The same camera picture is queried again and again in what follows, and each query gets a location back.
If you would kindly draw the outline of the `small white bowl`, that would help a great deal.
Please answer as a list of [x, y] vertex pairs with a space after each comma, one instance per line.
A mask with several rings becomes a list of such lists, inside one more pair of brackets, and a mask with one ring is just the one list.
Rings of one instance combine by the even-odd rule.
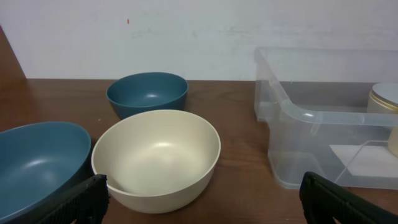
[[397, 108], [380, 104], [380, 102], [378, 102], [374, 98], [369, 97], [367, 112], [380, 114], [397, 114]]

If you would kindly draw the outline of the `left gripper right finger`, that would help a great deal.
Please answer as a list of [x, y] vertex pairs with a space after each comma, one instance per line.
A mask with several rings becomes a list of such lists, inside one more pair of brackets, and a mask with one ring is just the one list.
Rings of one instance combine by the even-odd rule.
[[314, 172], [304, 174], [299, 197], [308, 224], [397, 223], [397, 215], [352, 194]]

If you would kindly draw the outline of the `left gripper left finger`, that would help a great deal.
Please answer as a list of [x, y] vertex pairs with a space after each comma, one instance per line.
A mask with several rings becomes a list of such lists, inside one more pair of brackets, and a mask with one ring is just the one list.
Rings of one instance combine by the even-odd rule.
[[94, 175], [46, 202], [35, 223], [101, 224], [109, 204], [106, 181], [106, 175]]

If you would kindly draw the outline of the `small grey bowl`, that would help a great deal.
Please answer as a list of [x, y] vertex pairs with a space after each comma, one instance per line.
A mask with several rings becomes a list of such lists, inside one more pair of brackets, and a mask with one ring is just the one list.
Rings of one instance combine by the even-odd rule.
[[377, 83], [372, 87], [372, 91], [380, 100], [397, 106], [396, 83]]

